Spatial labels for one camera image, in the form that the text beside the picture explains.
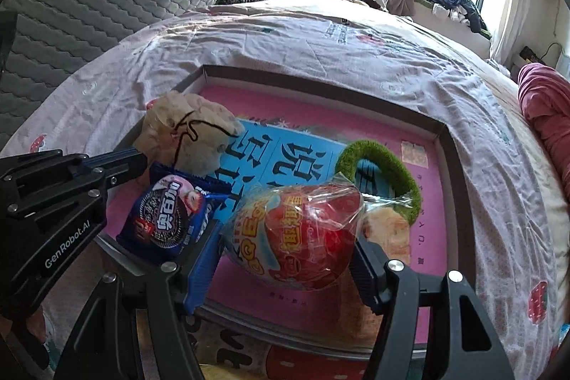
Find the beige sheer drawstring pouch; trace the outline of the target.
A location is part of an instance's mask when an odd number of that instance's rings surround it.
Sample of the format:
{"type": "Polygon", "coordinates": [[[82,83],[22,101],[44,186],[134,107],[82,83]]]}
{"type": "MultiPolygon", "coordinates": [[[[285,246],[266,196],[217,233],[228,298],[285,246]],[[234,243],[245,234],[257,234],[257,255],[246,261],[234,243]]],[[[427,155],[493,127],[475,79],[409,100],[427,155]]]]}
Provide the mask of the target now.
{"type": "Polygon", "coordinates": [[[243,132],[243,124],[223,105],[171,90],[147,108],[133,147],[151,164],[203,177],[220,167],[222,154],[243,132]]]}

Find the dark shallow box tray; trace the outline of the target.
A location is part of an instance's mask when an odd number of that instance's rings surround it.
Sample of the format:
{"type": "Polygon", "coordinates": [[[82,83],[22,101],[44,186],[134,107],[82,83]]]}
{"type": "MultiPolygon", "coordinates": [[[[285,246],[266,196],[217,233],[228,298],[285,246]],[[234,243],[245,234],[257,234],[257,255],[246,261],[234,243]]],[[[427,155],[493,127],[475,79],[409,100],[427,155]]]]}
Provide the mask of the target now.
{"type": "Polygon", "coordinates": [[[143,275],[213,238],[182,302],[198,349],[265,342],[364,362],[397,273],[416,275],[411,346],[452,274],[475,282],[464,173],[448,127],[406,107],[267,71],[205,66],[163,94],[162,154],[113,196],[99,243],[143,275]]]}

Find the surprise egg toy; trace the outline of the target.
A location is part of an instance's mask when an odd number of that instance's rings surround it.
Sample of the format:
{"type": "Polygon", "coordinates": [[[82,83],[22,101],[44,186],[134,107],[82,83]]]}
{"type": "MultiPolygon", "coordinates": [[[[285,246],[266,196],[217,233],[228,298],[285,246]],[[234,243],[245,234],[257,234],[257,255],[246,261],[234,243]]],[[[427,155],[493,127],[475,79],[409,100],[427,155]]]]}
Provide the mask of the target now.
{"type": "Polygon", "coordinates": [[[223,227],[226,250],[259,280],[321,290],[348,268],[362,210],[361,192],[342,175],[314,185],[255,188],[223,227]]]}

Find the yellow rice cracker packet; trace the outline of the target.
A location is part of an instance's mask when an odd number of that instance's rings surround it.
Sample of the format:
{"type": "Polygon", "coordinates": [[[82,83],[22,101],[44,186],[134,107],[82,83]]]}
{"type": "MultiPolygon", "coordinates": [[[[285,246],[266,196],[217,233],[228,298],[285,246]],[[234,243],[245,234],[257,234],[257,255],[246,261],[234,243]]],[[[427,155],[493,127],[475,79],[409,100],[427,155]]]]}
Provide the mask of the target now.
{"type": "Polygon", "coordinates": [[[263,375],[256,375],[236,368],[227,368],[224,365],[201,364],[200,368],[206,380],[266,380],[263,375]]]}

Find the blue cookie packet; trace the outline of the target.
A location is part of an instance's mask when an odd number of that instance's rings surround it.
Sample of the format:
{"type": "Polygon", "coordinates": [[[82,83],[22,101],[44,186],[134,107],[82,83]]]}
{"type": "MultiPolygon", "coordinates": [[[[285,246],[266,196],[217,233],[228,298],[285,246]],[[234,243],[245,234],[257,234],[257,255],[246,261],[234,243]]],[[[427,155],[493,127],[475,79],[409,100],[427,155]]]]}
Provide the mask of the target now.
{"type": "Polygon", "coordinates": [[[150,186],[134,202],[116,240],[149,265],[174,261],[203,234],[232,190],[228,182],[152,163],[150,186]]]}

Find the pink rolled blanket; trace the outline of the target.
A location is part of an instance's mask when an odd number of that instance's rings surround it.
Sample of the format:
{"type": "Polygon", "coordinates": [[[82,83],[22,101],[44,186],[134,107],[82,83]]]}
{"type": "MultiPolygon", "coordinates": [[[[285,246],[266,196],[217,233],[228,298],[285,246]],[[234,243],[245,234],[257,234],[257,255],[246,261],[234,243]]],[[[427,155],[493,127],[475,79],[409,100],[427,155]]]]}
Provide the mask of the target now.
{"type": "Polygon", "coordinates": [[[520,69],[518,84],[522,115],[542,141],[569,199],[569,81],[552,67],[530,63],[520,69]]]}

